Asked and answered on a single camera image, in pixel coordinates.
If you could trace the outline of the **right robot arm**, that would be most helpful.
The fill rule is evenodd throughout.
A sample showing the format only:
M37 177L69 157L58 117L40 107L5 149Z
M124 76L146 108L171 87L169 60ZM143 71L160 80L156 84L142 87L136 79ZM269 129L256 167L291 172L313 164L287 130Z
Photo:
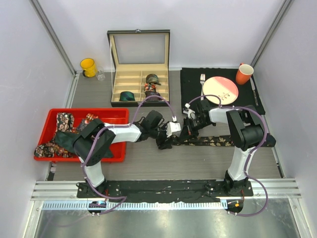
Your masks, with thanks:
M267 129L253 106L212 107L204 99L197 103L195 111L188 109L178 141L193 139L199 135L200 129L215 126L218 122L228 125L235 146L223 184L225 193L234 196L247 186L250 162L258 147L264 143Z

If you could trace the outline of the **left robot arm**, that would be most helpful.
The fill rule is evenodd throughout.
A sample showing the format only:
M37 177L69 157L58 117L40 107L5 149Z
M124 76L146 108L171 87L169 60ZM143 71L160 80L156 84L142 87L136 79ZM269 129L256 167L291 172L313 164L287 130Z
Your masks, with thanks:
M121 142L141 142L155 139L158 147L180 130L175 116L162 124L163 116L150 111L146 117L129 124L109 124L100 119L92 120L72 142L74 153L82 163L88 192L95 198L102 197L106 190L106 179L101 169L101 160L110 152L110 146Z

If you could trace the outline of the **black gold leaf tie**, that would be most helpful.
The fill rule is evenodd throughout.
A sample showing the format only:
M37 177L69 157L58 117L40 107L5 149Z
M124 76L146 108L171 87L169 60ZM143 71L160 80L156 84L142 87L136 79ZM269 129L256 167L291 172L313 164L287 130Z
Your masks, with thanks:
M172 146L213 146L213 147L234 147L236 146L230 135L221 136L195 136L172 135L169 138L157 138L156 143L159 149L171 149Z

